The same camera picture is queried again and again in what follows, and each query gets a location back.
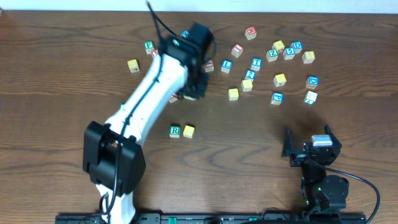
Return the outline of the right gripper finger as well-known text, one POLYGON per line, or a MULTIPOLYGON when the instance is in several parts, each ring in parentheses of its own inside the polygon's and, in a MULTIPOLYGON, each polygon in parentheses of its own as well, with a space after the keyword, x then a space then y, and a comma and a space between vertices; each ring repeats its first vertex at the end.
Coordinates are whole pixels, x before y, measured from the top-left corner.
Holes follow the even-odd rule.
POLYGON ((331 141, 333 144, 339 144, 339 140, 337 140, 337 138, 335 137, 335 135, 332 133, 329 125, 325 125, 325 134, 329 135, 331 141))
POLYGON ((281 152, 282 157, 290 157, 293 151, 292 141, 290 139, 289 129, 285 128, 284 143, 281 152))

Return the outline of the green R block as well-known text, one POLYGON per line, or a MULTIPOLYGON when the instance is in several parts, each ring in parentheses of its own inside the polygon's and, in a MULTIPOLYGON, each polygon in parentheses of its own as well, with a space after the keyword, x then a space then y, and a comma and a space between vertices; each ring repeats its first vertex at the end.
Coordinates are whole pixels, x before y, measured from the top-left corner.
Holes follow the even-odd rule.
POLYGON ((180 126, 171 126, 169 129, 169 136, 171 138, 179 138, 180 137, 180 126))

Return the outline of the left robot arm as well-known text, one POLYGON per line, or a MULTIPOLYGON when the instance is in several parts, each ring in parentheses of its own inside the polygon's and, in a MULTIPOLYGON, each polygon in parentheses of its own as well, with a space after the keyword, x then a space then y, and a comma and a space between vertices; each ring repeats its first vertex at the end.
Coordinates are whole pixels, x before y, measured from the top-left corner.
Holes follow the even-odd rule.
POLYGON ((132 196, 146 169, 142 148, 172 95, 199 99, 208 74, 203 66, 214 36, 195 23, 187 37, 161 37, 158 55, 134 93, 104 124, 92 121, 84 132, 83 170, 101 194, 104 223, 131 223, 132 196))

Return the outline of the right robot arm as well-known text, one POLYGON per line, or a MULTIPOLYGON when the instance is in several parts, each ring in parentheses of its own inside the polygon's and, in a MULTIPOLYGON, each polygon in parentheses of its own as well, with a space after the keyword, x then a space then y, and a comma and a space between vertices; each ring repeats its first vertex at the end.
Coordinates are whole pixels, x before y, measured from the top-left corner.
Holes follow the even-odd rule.
POLYGON ((349 182, 338 175, 328 175, 326 168, 338 157, 341 143, 325 126, 325 133, 313 135, 302 149, 294 149, 289 130, 285 130, 281 156, 288 157, 291 167, 302 170, 301 192, 308 208, 301 219, 310 223, 343 223, 341 210, 346 208, 349 182))

